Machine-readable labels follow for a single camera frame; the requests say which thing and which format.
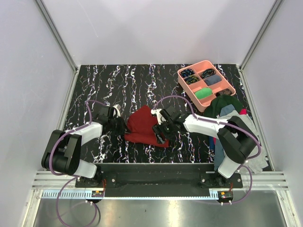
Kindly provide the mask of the red cloth napkin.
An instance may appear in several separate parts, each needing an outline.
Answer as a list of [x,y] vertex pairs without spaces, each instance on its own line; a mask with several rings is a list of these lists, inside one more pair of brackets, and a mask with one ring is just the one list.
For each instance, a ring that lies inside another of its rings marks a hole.
[[157,123],[157,118],[151,114],[151,108],[144,105],[128,118],[127,127],[130,133],[125,133],[124,138],[132,143],[168,148],[168,141],[165,141],[164,144],[157,142],[156,135],[152,129]]

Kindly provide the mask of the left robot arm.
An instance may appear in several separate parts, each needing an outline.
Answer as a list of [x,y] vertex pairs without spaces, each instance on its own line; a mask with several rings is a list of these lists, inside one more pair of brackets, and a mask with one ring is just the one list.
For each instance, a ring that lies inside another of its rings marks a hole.
[[102,183],[101,168],[80,158],[81,148],[88,142],[110,132],[124,135],[127,126],[121,117],[121,106],[103,106],[92,120],[74,130],[54,130],[41,160],[41,166],[56,173],[78,176],[91,187]]

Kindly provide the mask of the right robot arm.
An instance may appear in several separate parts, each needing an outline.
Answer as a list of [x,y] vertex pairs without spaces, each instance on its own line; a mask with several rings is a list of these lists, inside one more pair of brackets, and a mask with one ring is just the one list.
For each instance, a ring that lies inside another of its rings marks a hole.
[[257,136],[244,121],[233,116],[228,120],[212,119],[195,114],[181,113],[173,107],[151,110],[157,118],[152,127],[158,143],[170,140],[175,133],[186,131],[216,138],[225,152],[222,163],[217,168],[215,182],[226,187],[232,182],[232,175],[245,163],[255,147],[259,147]]

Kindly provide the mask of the green rolled cloth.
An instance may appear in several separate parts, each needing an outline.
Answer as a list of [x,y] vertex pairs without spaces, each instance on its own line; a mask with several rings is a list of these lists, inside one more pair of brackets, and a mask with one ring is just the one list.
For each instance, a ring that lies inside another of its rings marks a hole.
[[210,96],[212,94],[212,89],[208,88],[208,87],[204,87],[198,91],[195,92],[195,96],[197,97],[197,99],[204,99],[208,96]]

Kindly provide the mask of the dark green cloth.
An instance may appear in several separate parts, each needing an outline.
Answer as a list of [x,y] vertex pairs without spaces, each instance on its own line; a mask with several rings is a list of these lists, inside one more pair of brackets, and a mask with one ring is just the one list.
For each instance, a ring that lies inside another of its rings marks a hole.
[[204,110],[203,116],[217,118],[221,110],[228,105],[233,105],[237,112],[243,109],[243,104],[234,96],[220,95],[211,101],[211,104]]

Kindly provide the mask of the pink compartment tray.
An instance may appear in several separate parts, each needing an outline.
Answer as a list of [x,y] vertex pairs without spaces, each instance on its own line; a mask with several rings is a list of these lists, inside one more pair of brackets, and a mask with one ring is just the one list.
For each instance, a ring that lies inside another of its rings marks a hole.
[[178,83],[201,112],[219,95],[236,94],[235,88],[208,60],[179,69]]

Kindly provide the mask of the blue rolled cloth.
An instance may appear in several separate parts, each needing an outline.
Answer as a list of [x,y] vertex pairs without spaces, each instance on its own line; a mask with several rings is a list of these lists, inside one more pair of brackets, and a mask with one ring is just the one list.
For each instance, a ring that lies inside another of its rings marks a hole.
[[204,82],[208,85],[208,86],[211,86],[211,85],[214,85],[218,82],[221,82],[222,81],[222,78],[219,76],[219,75],[212,75],[212,76],[209,76],[207,78],[204,79]]

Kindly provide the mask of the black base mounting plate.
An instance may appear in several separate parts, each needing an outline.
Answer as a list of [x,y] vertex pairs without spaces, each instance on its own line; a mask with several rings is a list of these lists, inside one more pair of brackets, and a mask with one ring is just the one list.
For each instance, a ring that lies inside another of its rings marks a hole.
[[77,188],[105,186],[105,198],[183,198],[212,197],[210,190],[242,189],[241,175],[234,173],[226,179],[214,171],[212,164],[99,164],[99,182],[80,179]]

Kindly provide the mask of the magenta cloth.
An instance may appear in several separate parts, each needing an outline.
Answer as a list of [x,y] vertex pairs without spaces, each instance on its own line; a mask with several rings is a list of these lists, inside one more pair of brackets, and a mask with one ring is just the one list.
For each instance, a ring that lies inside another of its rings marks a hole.
[[242,109],[239,114],[240,115],[246,115],[247,114],[247,110],[246,109]]

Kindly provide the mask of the grey cloth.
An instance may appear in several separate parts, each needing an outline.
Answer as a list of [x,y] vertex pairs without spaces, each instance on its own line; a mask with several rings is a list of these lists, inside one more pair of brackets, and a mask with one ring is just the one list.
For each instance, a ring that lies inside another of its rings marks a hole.
[[[236,110],[233,110],[229,114],[223,116],[223,111],[222,111],[222,114],[218,119],[220,119],[221,121],[230,120],[234,116],[241,118],[241,120],[251,130],[250,134],[255,135],[257,137],[256,141],[260,145],[259,133],[256,129],[256,126],[255,126],[252,118],[249,117],[248,114],[239,114]],[[259,174],[263,171],[264,168],[268,167],[268,163],[265,158],[265,152],[264,152],[263,148],[261,148],[259,151],[258,145],[250,136],[247,136],[246,134],[244,134],[244,136],[247,137],[247,139],[249,139],[249,142],[253,146],[253,150],[249,153],[248,157],[245,158],[245,161],[248,161],[248,163],[246,163],[246,165],[250,168],[250,170],[253,173]]]

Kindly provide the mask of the left aluminium frame post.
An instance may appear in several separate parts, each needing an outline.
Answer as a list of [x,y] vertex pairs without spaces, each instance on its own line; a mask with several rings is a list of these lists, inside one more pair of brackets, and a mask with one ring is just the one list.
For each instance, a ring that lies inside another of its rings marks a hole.
[[75,61],[73,60],[70,52],[68,51],[52,17],[50,12],[48,11],[45,3],[43,0],[34,0],[36,6],[38,7],[39,12],[41,13],[43,19],[45,20],[50,32],[52,33],[57,45],[59,46],[62,54],[64,55],[69,67],[75,73],[78,69],[78,66],[76,65]]

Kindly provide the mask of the aluminium frame post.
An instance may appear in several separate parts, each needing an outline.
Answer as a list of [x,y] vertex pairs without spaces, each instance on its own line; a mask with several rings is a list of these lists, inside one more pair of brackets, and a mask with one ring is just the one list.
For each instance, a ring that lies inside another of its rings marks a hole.
[[273,21],[274,17],[276,16],[277,12],[279,11],[280,7],[282,6],[284,0],[275,0],[273,5],[271,6],[267,16],[265,17],[259,31],[257,32],[248,52],[246,53],[243,61],[239,65],[240,70],[244,70],[247,66],[249,60],[251,59],[253,53],[255,52],[256,48],[258,47],[260,41],[262,40],[263,36],[265,35],[267,29],[269,28],[271,22]]
[[39,12],[41,13],[43,19],[45,20],[50,32],[52,33],[57,45],[59,46],[62,54],[64,55],[69,67],[75,73],[78,69],[78,66],[76,65],[75,61],[73,60],[70,52],[68,51],[52,17],[50,12],[48,11],[45,3],[43,0],[34,0],[36,6],[38,7]]

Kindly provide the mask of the right aluminium frame post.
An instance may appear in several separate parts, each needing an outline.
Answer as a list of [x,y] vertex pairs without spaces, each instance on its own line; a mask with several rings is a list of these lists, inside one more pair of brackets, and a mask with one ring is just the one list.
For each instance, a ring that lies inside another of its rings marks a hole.
[[273,21],[274,17],[276,16],[277,12],[279,11],[280,7],[282,6],[284,0],[275,0],[273,5],[271,6],[267,16],[265,17],[259,31],[257,32],[248,52],[246,53],[243,61],[239,65],[240,70],[244,70],[247,66],[249,60],[251,59],[253,53],[255,52],[256,48],[258,47],[260,41],[262,40],[263,36],[265,35],[267,29],[269,28],[271,22]]

